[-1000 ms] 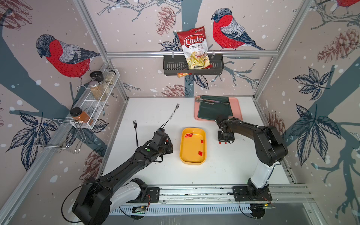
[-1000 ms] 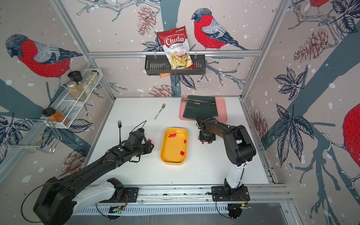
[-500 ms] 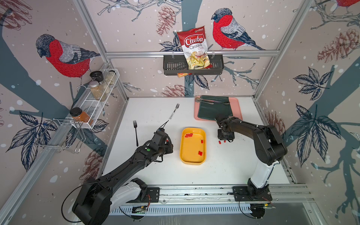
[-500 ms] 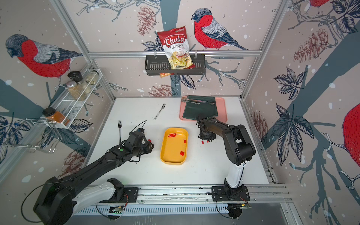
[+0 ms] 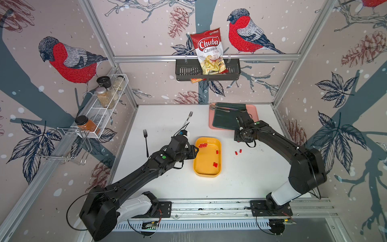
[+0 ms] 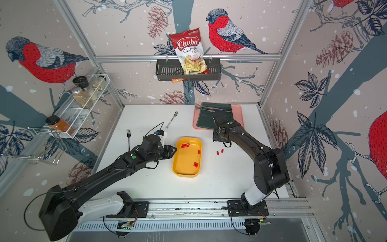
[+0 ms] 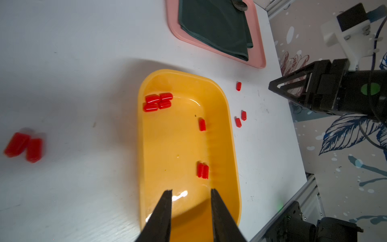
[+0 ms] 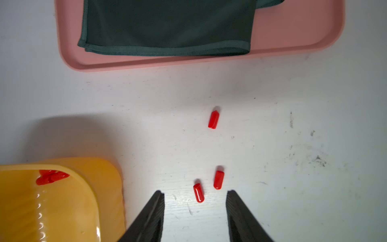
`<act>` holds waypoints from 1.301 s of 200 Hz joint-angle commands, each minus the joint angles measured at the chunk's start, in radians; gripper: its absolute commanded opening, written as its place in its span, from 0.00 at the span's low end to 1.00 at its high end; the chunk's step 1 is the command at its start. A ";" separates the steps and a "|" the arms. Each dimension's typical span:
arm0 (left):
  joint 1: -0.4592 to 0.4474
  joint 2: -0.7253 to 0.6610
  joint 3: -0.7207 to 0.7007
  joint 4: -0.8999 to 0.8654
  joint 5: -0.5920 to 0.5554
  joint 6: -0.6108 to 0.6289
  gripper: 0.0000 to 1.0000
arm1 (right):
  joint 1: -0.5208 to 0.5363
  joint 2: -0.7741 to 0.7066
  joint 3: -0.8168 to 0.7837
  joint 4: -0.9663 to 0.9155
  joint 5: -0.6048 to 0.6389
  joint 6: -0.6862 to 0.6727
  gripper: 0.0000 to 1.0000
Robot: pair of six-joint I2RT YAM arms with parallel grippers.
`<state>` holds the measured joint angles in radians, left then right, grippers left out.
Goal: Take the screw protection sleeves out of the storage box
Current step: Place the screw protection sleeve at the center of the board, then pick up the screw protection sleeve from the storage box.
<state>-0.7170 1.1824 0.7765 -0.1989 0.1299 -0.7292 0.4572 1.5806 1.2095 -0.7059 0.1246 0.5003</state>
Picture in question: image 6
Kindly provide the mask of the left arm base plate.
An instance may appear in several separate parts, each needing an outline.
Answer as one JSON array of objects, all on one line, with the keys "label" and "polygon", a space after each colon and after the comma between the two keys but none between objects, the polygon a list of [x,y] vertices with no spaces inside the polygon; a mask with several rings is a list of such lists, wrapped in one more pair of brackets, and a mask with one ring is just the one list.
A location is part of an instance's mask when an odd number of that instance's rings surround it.
[{"label": "left arm base plate", "polygon": [[107,218],[146,218],[150,203],[147,201],[125,204],[118,214],[107,215]]}]

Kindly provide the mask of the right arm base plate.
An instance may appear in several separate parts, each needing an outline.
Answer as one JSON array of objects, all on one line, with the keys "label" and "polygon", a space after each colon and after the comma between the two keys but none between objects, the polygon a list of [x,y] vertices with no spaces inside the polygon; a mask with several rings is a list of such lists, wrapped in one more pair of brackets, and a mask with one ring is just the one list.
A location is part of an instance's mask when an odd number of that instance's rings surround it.
[{"label": "right arm base plate", "polygon": [[226,208],[230,217],[267,217],[269,215],[266,201],[262,201],[252,206],[248,202],[244,202],[242,200],[228,200]]}]

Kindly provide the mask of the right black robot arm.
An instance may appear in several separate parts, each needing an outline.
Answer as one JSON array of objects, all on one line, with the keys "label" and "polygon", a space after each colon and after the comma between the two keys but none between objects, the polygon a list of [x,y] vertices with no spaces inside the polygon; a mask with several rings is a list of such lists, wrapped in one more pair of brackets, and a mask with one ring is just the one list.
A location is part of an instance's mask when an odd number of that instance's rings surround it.
[{"label": "right black robot arm", "polygon": [[235,143],[253,161],[254,185],[241,196],[242,206],[248,210],[263,202],[277,188],[290,181],[284,152],[272,149],[250,135],[237,121],[214,117],[213,142]]}]

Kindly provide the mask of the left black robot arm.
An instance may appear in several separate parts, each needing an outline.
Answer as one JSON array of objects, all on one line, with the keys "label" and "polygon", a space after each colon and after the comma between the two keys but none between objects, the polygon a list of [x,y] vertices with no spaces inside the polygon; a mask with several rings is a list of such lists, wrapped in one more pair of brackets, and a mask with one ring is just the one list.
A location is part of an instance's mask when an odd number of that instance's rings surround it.
[{"label": "left black robot arm", "polygon": [[98,217],[137,219],[146,216],[145,205],[137,208],[137,203],[125,191],[106,199],[92,201],[92,198],[117,181],[146,168],[149,162],[171,159],[176,152],[176,147],[164,144],[161,135],[148,135],[141,145],[83,181],[64,188],[59,185],[50,188],[38,214],[50,241],[58,241],[82,222]]}]

